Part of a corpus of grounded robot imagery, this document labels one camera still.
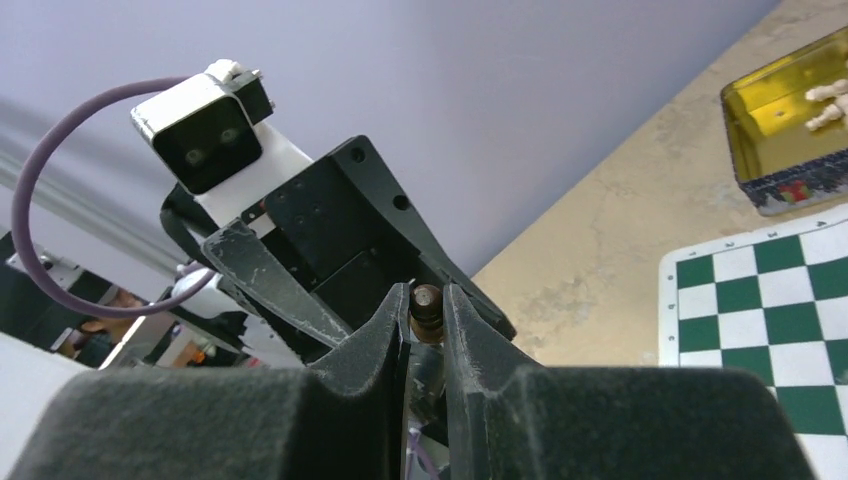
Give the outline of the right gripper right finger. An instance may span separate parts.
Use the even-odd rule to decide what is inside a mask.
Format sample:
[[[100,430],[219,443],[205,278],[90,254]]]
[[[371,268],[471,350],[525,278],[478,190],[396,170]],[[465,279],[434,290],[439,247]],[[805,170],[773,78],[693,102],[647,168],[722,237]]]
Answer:
[[[546,367],[443,294],[455,479],[810,479],[774,396],[718,368]]]

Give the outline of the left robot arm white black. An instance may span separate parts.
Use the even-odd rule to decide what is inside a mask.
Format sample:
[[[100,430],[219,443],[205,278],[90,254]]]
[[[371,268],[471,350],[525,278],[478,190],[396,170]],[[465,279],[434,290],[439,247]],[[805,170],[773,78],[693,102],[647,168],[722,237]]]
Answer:
[[[200,231],[189,254],[214,276],[178,316],[266,362],[286,350],[317,360],[398,283],[455,284],[505,338],[516,334],[448,257],[364,135]]]

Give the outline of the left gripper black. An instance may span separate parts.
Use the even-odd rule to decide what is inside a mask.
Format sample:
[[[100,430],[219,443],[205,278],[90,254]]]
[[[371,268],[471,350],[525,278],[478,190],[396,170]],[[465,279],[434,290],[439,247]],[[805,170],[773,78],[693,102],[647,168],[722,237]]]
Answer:
[[[182,187],[160,208],[166,234],[198,263],[169,290],[187,328],[218,348],[312,363],[375,313],[393,285],[459,285],[511,341],[506,314],[448,256],[365,135],[347,139],[224,226]]]

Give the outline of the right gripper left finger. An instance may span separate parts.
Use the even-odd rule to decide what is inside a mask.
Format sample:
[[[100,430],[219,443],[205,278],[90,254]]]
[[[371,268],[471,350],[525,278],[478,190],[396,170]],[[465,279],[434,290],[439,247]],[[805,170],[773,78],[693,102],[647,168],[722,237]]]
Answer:
[[[409,288],[304,368],[118,368],[72,378],[13,479],[399,479]]]

